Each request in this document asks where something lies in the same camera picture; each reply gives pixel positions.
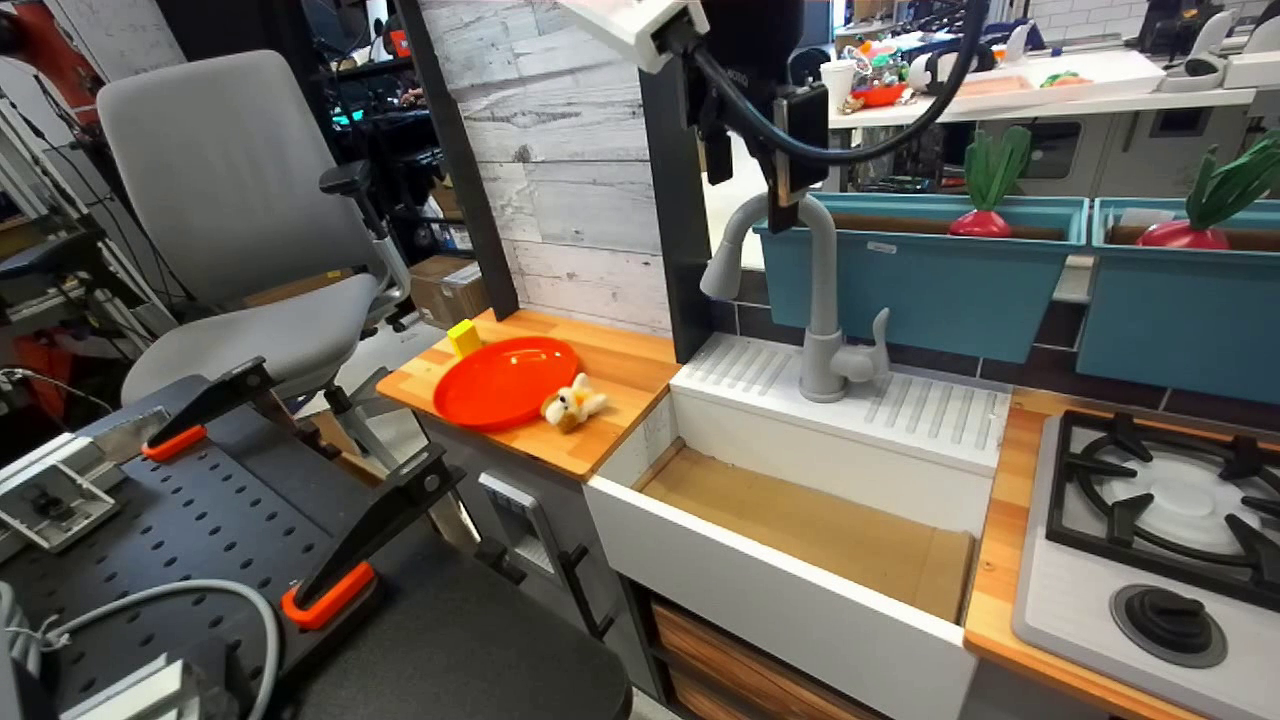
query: office chair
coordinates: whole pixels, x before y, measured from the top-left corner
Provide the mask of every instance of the office chair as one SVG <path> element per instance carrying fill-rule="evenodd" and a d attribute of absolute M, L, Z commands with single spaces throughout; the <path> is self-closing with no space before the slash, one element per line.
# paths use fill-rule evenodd
<path fill-rule="evenodd" d="M 119 401 L 183 374 L 268 358 L 274 396 L 333 388 L 362 326 L 408 301 L 397 245 L 346 194 L 319 191 L 333 153 L 274 52 L 241 52 L 112 79 L 100 119 L 122 191 L 186 294 L 215 317 L 165 330 L 126 369 Z M 243 308 L 250 292 L 346 270 Z"/>

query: orange plate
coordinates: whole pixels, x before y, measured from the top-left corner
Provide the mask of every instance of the orange plate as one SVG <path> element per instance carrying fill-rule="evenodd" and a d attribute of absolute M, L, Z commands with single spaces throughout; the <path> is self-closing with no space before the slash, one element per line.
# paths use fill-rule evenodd
<path fill-rule="evenodd" d="M 580 358 L 551 336 L 483 343 L 443 371 L 437 413 L 467 433 L 503 433 L 538 419 L 557 388 L 570 385 Z"/>

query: chair seat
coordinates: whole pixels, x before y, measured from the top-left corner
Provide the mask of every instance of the chair seat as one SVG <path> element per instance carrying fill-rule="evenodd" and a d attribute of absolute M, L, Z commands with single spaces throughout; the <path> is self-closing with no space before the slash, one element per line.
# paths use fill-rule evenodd
<path fill-rule="evenodd" d="M 215 379 L 250 356 L 264 356 L 287 391 L 314 391 L 359 343 L 377 292 L 377 275 L 346 275 L 293 301 L 179 322 L 126 369 L 119 403 L 183 374 Z"/>

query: wall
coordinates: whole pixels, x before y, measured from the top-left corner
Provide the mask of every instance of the wall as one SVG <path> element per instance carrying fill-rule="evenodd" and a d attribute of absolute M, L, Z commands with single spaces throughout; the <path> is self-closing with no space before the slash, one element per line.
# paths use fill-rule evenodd
<path fill-rule="evenodd" d="M 524 308 L 669 330 L 634 68 L 557 0 L 427 0 Z"/>
<path fill-rule="evenodd" d="M 1218 0 L 1240 15 L 1260 15 L 1268 0 Z M 1132 38 L 1145 26 L 1148 0 L 1033 0 L 1033 20 L 1049 44 Z"/>
<path fill-rule="evenodd" d="M 48 12 L 103 79 L 183 60 L 156 0 L 48 0 Z"/>

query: wooden shelf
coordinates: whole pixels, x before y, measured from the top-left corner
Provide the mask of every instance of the wooden shelf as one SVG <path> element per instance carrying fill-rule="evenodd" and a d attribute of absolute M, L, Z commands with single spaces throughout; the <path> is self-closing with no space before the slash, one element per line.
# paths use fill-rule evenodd
<path fill-rule="evenodd" d="M 580 322 L 551 313 L 515 313 L 507 321 L 496 321 L 491 313 L 483 313 L 475 317 L 475 326 L 478 326 L 478 339 L 557 336 L 570 343 L 570 352 L 585 358 L 590 388 L 598 388 L 611 403 L 605 417 L 597 417 L 580 433 L 524 425 L 513 433 L 483 436 L 499 447 L 542 458 L 580 485 L 590 480 L 590 471 L 608 458 L 608 450 L 647 417 L 647 409 L 669 391 L 669 379 L 676 374 L 676 358 L 672 358 L 676 352 L 672 352 L 672 339 L 665 336 Z M 441 339 L 417 358 L 398 365 L 386 379 L 379 379 L 377 391 L 411 413 L 437 417 L 430 396 L 441 374 L 450 365 L 454 356 L 448 339 Z"/>

